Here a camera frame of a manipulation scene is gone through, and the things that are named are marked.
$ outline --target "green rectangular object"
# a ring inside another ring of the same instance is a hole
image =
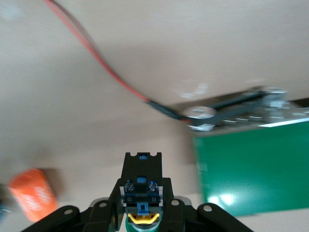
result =
[[[234,216],[309,207],[306,121],[194,132],[204,201]]]

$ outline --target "red wire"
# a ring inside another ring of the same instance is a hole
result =
[[[58,18],[67,26],[67,28],[72,32],[72,34],[81,42],[81,44],[90,52],[90,54],[99,62],[99,64],[123,87],[129,90],[131,93],[139,97],[140,99],[150,102],[150,99],[143,96],[131,86],[129,86],[125,81],[123,81],[105,62],[105,60],[100,56],[100,54],[95,50],[95,48],[89,43],[83,35],[74,27],[74,25],[66,19],[63,13],[58,9],[58,7],[53,3],[52,0],[44,0],[44,2],[51,8],[51,10],[58,16]]]

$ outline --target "orange bottle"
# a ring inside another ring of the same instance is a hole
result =
[[[27,218],[33,222],[41,220],[58,207],[47,178],[40,169],[31,169],[15,176],[9,183],[9,190]]]

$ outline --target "screw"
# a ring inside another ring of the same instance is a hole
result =
[[[106,204],[105,202],[99,204],[99,207],[100,207],[100,208],[103,208],[103,207],[105,207],[105,206],[107,206],[107,204]]]
[[[149,182],[149,191],[155,192],[157,190],[158,190],[158,184],[154,180],[150,181]]]
[[[172,205],[173,206],[178,206],[179,205],[179,201],[178,200],[173,200],[172,201]]]
[[[130,181],[130,180],[126,181],[126,183],[125,183],[125,190],[127,192],[131,192],[131,191],[134,190],[134,185],[133,185],[132,181]]]
[[[65,215],[69,215],[69,214],[71,214],[71,213],[73,213],[73,210],[72,210],[72,209],[67,209],[66,211],[64,211],[64,214],[65,214]]]
[[[209,205],[205,205],[203,207],[203,210],[206,211],[206,212],[211,212],[212,211],[212,208],[209,206]]]

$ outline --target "yellow plastic part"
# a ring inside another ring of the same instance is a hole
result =
[[[136,225],[147,224],[150,225],[160,217],[160,214],[149,214],[149,215],[137,215],[137,214],[128,214],[129,218]]]

